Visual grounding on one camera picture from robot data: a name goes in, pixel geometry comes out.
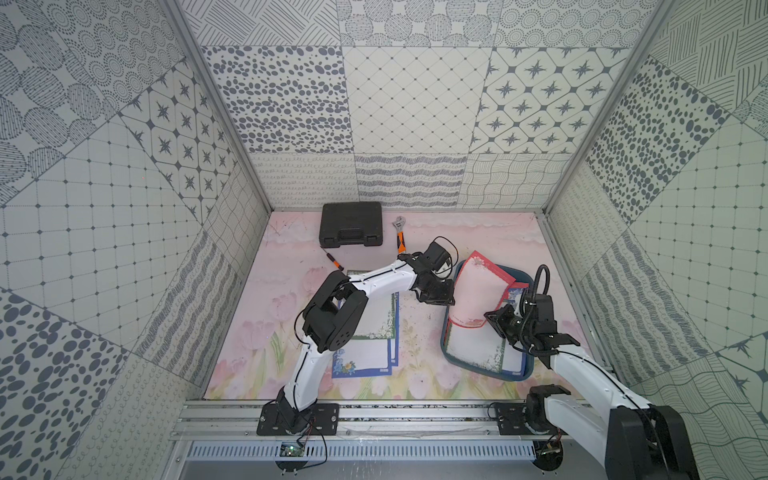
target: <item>polka dot pattern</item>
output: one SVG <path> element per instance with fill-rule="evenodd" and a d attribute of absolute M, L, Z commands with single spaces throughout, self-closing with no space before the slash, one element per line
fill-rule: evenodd
<path fill-rule="evenodd" d="M 130 102 L 152 80 L 126 81 L 129 70 L 149 70 L 156 78 L 180 59 L 170 25 L 153 4 L 154 0 L 113 4 L 70 0 L 67 8 L 48 8 L 58 33 L 117 107 Z M 154 56 L 147 56 L 147 50 Z"/>
<path fill-rule="evenodd" d="M 334 47 L 203 47 L 251 153 L 352 149 L 342 52 Z"/>
<path fill-rule="evenodd" d="M 49 480 L 100 409 L 128 351 L 2 291 L 4 470 Z"/>
<path fill-rule="evenodd" d="M 341 44 L 489 47 L 503 1 L 341 0 Z"/>
<path fill-rule="evenodd" d="M 727 115 L 648 57 L 587 157 L 624 221 L 645 210 Z"/>
<path fill-rule="evenodd" d="M 629 48 L 655 3 L 504 0 L 493 45 Z"/>

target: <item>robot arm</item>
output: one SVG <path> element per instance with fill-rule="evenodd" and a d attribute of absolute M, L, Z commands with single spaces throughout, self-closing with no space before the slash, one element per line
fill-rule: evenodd
<path fill-rule="evenodd" d="M 450 254 L 432 242 L 424 253 L 401 253 L 378 270 L 351 276 L 337 270 L 325 279 L 301 313 L 304 340 L 300 339 L 299 362 L 276 400 L 290 432 L 300 432 L 306 425 L 302 412 L 317 401 L 333 352 L 352 339 L 368 300 L 413 290 L 419 302 L 453 305 L 453 280 L 437 276 L 452 264 Z"/>
<path fill-rule="evenodd" d="M 547 279 L 540 294 L 537 287 L 544 271 Z M 697 480 L 683 418 L 632 392 L 595 363 L 578 341 L 558 332 L 552 298 L 547 295 L 548 277 L 548 268 L 540 266 L 517 312 L 506 305 L 487 312 L 485 318 L 515 348 L 521 346 L 572 384 L 591 408 L 576 402 L 561 386 L 535 386 L 526 398 L 526 422 L 538 432 L 553 428 L 567 432 L 605 467 L 610 480 Z"/>

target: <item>patterned tile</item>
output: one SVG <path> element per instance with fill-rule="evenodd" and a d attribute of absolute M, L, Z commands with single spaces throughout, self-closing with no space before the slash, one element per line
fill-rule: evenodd
<path fill-rule="evenodd" d="M 45 2 L 45 13 L 99 90 L 120 110 L 181 60 L 155 0 Z"/>
<path fill-rule="evenodd" d="M 675 72 L 648 57 L 587 163 L 624 221 L 632 223 L 727 116 Z"/>
<path fill-rule="evenodd" d="M 712 353 L 629 230 L 581 283 L 595 327 L 627 384 Z"/>
<path fill-rule="evenodd" d="M 93 425 L 128 351 L 20 296 L 0 296 L 0 468 L 18 475 L 7 478 L 54 478 Z"/>
<path fill-rule="evenodd" d="M 456 207 L 466 163 L 466 155 L 355 155 L 360 200 L 384 207 Z"/>
<path fill-rule="evenodd" d="M 358 201 L 353 154 L 250 154 L 275 208 L 319 208 Z"/>
<path fill-rule="evenodd" d="M 768 423 L 768 333 L 734 343 L 717 353 L 731 379 L 757 411 L 757 416 Z"/>
<path fill-rule="evenodd" d="M 713 348 L 768 331 L 766 163 L 731 117 L 631 227 Z"/>
<path fill-rule="evenodd" d="M 230 181 L 210 208 L 203 228 L 242 281 L 248 277 L 269 218 L 252 180 L 235 163 Z"/>
<path fill-rule="evenodd" d="M 768 137 L 768 75 L 763 77 L 752 93 L 733 111 L 733 116 Z"/>
<path fill-rule="evenodd" d="M 181 0 L 199 45 L 338 45 L 333 0 Z"/>
<path fill-rule="evenodd" d="M 171 67 L 118 115 L 192 215 L 205 222 L 227 183 L 235 154 L 187 60 Z"/>
<path fill-rule="evenodd" d="M 352 150 L 341 49 L 203 47 L 203 53 L 250 153 Z"/>
<path fill-rule="evenodd" d="M 3 286 L 127 348 L 201 228 L 119 118 L 2 219 Z"/>
<path fill-rule="evenodd" d="M 584 162 L 574 170 L 549 220 L 576 280 L 581 280 L 627 229 Z"/>
<path fill-rule="evenodd" d="M 356 153 L 466 154 L 488 52 L 345 47 Z"/>
<path fill-rule="evenodd" d="M 628 54 L 627 48 L 494 48 L 472 152 L 574 153 Z"/>
<path fill-rule="evenodd" d="M 242 282 L 203 230 L 133 353 L 202 386 L 234 314 Z"/>
<path fill-rule="evenodd" d="M 197 398 L 195 385 L 129 353 L 56 478 L 152 478 L 184 400 Z"/>
<path fill-rule="evenodd" d="M 729 111 L 768 73 L 765 0 L 680 2 L 651 55 Z"/>
<path fill-rule="evenodd" d="M 5 204 L 114 109 L 44 15 L 23 5 L 8 5 L 2 15 L 0 204 Z"/>
<path fill-rule="evenodd" d="M 549 199 L 571 155 L 469 155 L 460 208 L 536 208 Z"/>
<path fill-rule="evenodd" d="M 679 366 L 632 389 L 682 415 L 701 478 L 768 475 L 768 428 L 715 355 Z"/>
<path fill-rule="evenodd" d="M 342 45 L 490 47 L 504 0 L 338 0 Z"/>
<path fill-rule="evenodd" d="M 495 45 L 632 47 L 657 0 L 505 0 Z"/>

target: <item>wire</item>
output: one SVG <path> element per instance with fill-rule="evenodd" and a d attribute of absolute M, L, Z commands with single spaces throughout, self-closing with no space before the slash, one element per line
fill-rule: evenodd
<path fill-rule="evenodd" d="M 293 379 L 293 383 L 294 383 L 294 384 L 295 384 L 295 383 L 296 383 L 296 382 L 299 380 L 299 374 L 301 373 L 301 370 L 304 368 L 304 363 L 306 362 L 306 358 L 307 358 L 307 356 L 308 356 L 308 355 L 309 355 L 309 353 L 305 353 L 305 354 L 304 354 L 304 359 L 301 361 L 301 366 L 299 366 L 299 370 L 296 372 L 296 378 L 295 378 L 295 379 Z M 296 404 L 296 387 L 295 387 L 295 386 L 293 387 L 293 408 L 295 408 L 296 410 L 298 410 L 298 409 L 299 409 L 299 408 L 298 408 L 298 404 Z M 311 435 L 311 433 L 312 433 L 312 427 L 315 425 L 314 419 L 312 420 L 312 422 L 310 422 L 310 420 L 309 420 L 307 417 L 305 417 L 304 415 L 301 415 L 301 418 L 302 418 L 302 419 L 304 419 L 304 421 L 305 421 L 305 422 L 307 422 L 307 424 L 309 424 L 309 426 L 310 426 L 310 427 L 309 427 L 309 432 L 310 432 L 310 435 Z M 300 443 L 300 440 L 301 440 L 301 438 L 302 438 L 302 437 L 304 437 L 304 434 L 302 434 L 302 435 L 301 435 L 301 436 L 300 436 L 300 437 L 299 437 L 299 438 L 296 440 L 296 443 L 298 443 L 299 445 L 301 445 L 301 443 Z M 298 468 L 298 469 L 296 470 L 297 472 L 298 472 L 299 470 L 304 470 L 305 468 L 312 468 L 312 467 L 316 467 L 316 466 L 318 466 L 318 465 L 322 465 L 322 464 L 323 464 L 323 463 L 325 463 L 325 462 L 328 462 L 328 444 L 326 444 L 326 437 L 325 437 L 325 435 L 323 435 L 322 433 L 320 433 L 320 437 L 323 439 L 323 446 L 325 447 L 325 453 L 326 453 L 326 457 L 325 457 L 325 459 L 324 459 L 322 462 L 320 462 L 320 463 L 316 463 L 315 465 L 308 465 L 308 466 L 307 466 L 307 465 L 305 465 L 305 466 L 303 466 L 302 468 Z M 307 436 L 307 437 L 306 437 L 306 441 L 304 442 L 304 445 L 306 445 L 306 443 L 307 443 L 309 440 L 310 440 L 310 437 L 309 437 L 309 436 Z"/>
<path fill-rule="evenodd" d="M 295 336 L 296 336 L 296 339 L 297 339 L 297 340 L 299 340 L 299 343 L 303 343 L 304 345 L 309 345 L 309 343 L 307 343 L 307 342 L 305 342 L 304 340 L 302 340 L 301 338 L 299 338 L 299 334 L 298 334 L 298 333 L 296 333 L 296 324 L 299 322 L 299 317 L 301 316 L 301 313 L 302 313 L 303 311 L 304 311 L 304 309 L 301 309 L 301 310 L 299 311 L 299 314 L 298 314 L 298 315 L 296 315 L 296 319 L 293 321 L 293 335 L 295 335 Z"/>
<path fill-rule="evenodd" d="M 440 272 L 437 272 L 435 275 L 439 275 L 440 273 L 444 273 L 444 272 L 446 272 L 446 271 L 450 272 L 450 271 L 452 271 L 452 270 L 453 270 L 453 267 L 454 267 L 455 265 L 457 265 L 457 264 L 458 264 L 458 248 L 456 248 L 456 245 L 454 245 L 454 244 L 453 244 L 453 242 L 452 242 L 451 240 L 448 240 L 448 239 L 447 239 L 447 238 L 445 238 L 443 235 L 438 235 L 437 237 L 433 238 L 433 239 L 432 239 L 432 241 L 434 242 L 434 241 L 435 241 L 435 240 L 437 240 L 438 238 L 442 238 L 442 239 L 443 239 L 443 240 L 445 240 L 446 242 L 450 243 L 450 244 L 451 244 L 451 247 L 453 247 L 453 250 L 456 250 L 456 261 L 454 262 L 454 261 L 453 261 L 453 259 L 450 259 L 450 260 L 451 260 L 451 264 L 450 264 L 450 266 L 448 267 L 448 269 L 447 269 L 447 270 L 442 270 L 442 271 L 440 271 Z"/>
<path fill-rule="evenodd" d="M 325 435 L 323 435 L 323 434 L 321 433 L 321 434 L 320 434 L 320 438 L 321 438 L 321 439 L 323 439 L 323 448 L 324 448 L 324 449 L 325 449 L 325 451 L 326 451 L 326 457 L 325 457 L 325 458 L 323 459 L 323 461 L 322 461 L 322 462 L 320 462 L 320 463 L 316 463 L 315 465 L 305 465 L 305 466 L 303 466 L 302 468 L 299 468 L 299 470 L 304 470 L 304 469 L 306 469 L 306 468 L 312 468 L 312 467 L 319 467 L 319 466 L 321 466 L 323 463 L 325 463 L 325 462 L 328 462 L 328 444 L 326 443 L 326 436 L 325 436 Z"/>
<path fill-rule="evenodd" d="M 594 368 L 598 369 L 598 371 L 599 371 L 600 373 L 602 373 L 603 375 L 605 375 L 605 377 L 606 377 L 608 380 L 610 380 L 610 381 L 611 381 L 611 383 L 613 383 L 613 384 L 614 384 L 614 387 L 616 387 L 616 389 L 619 391 L 619 393 L 620 393 L 621 395 L 623 395 L 623 396 L 624 396 L 624 398 L 626 398 L 627 400 L 629 400 L 630 402 L 632 402 L 632 405 L 634 405 L 634 407 L 635 407 L 635 408 L 638 410 L 638 412 L 639 412 L 639 413 L 640 413 L 640 414 L 641 414 L 641 415 L 642 415 L 642 416 L 643 416 L 643 417 L 644 417 L 644 418 L 647 420 L 647 422 L 648 422 L 648 425 L 650 426 L 651 430 L 653 430 L 653 431 L 654 431 L 654 435 L 656 436 L 657 447 L 658 447 L 658 449 L 659 449 L 659 453 L 661 454 L 661 459 L 662 459 L 662 460 L 664 460 L 664 468 L 667 470 L 667 479 L 668 479 L 668 480 L 671 480 L 671 479 L 672 479 L 672 476 L 671 476 L 671 474 L 670 474 L 670 467 L 669 467 L 669 464 L 667 464 L 667 456 L 664 454 L 664 449 L 663 449 L 663 448 L 661 448 L 661 438 L 659 437 L 659 432 L 657 432 L 657 431 L 656 431 L 656 425 L 654 425 L 654 424 L 652 423 L 652 421 L 650 420 L 650 417 L 648 417 L 648 415 L 645 413 L 645 411 L 644 411 L 643 409 L 641 409 L 641 408 L 640 408 L 640 406 L 639 406 L 637 403 L 635 403 L 635 401 L 632 399 L 632 397 L 631 397 L 631 396 L 629 396 L 629 395 L 628 395 L 628 394 L 627 394 L 627 393 L 626 393 L 626 392 L 625 392 L 625 391 L 624 391 L 624 390 L 623 390 L 623 389 L 622 389 L 622 388 L 619 386 L 619 384 L 618 384 L 618 383 L 616 383 L 616 381 L 613 379 L 613 377 L 611 377 L 610 375 L 608 375 L 608 374 L 605 372 L 605 370 L 603 370 L 602 368 L 600 368 L 600 366 L 598 366 L 596 363 L 594 363 L 594 362 L 592 362 L 592 361 L 590 361 L 590 360 L 588 360 L 588 359 L 585 359 L 583 356 L 579 356 L 579 355 L 576 355 L 576 354 L 574 354 L 574 353 L 570 353 L 570 352 L 561 352 L 560 350 L 555 350 L 555 352 L 557 352 L 557 353 L 563 353 L 563 354 L 565 354 L 565 355 L 574 356 L 574 357 L 576 357 L 576 358 L 578 358 L 578 359 L 582 359 L 582 360 L 584 360 L 586 363 L 589 363 L 589 364 L 590 364 L 590 365 L 592 365 Z"/>
<path fill-rule="evenodd" d="M 492 416 L 491 416 L 491 408 L 492 408 L 494 405 L 496 405 L 497 403 L 498 403 L 498 402 L 491 402 L 491 403 L 489 403 L 489 404 L 488 404 L 488 408 L 487 408 L 487 409 L 485 409 L 485 414 L 488 416 L 488 418 L 490 418 L 490 419 L 493 419 L 493 420 L 498 420 L 498 415 L 497 415 L 497 416 L 495 416 L 495 417 L 492 417 Z"/>

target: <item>star pattern tile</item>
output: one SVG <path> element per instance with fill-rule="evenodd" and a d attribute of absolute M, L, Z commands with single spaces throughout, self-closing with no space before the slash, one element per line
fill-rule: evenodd
<path fill-rule="evenodd" d="M 186 59 L 119 115 L 197 221 L 205 222 L 227 183 L 234 153 Z"/>
<path fill-rule="evenodd" d="M 494 48 L 470 151 L 573 154 L 628 48 Z"/>

